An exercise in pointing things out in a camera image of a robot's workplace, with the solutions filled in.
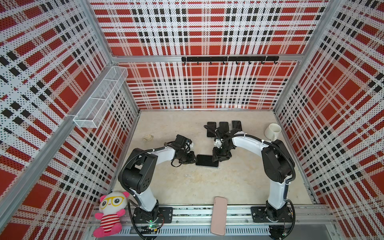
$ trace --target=pink phone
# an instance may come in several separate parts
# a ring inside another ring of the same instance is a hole
[[[212,213],[211,233],[224,236],[225,224],[227,222],[227,199],[215,197],[214,210]]]

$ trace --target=pink and white stuffed animal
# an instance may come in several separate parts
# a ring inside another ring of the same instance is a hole
[[[100,197],[99,211],[95,218],[101,220],[100,227],[93,232],[97,238],[111,236],[122,229],[120,218],[125,214],[128,192],[112,192]]]

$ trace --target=red and white striped shirt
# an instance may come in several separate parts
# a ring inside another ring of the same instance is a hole
[[[104,229],[104,232],[110,232],[112,226],[118,222],[120,222],[120,218],[117,214],[104,215],[101,218],[100,226]]]

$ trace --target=white mug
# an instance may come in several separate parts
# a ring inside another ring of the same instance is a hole
[[[271,123],[264,131],[264,135],[273,142],[277,139],[280,132],[281,127],[276,123]]]

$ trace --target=white wire basket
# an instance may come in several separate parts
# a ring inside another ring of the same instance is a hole
[[[127,76],[126,68],[113,66],[74,118],[76,125],[98,128]]]

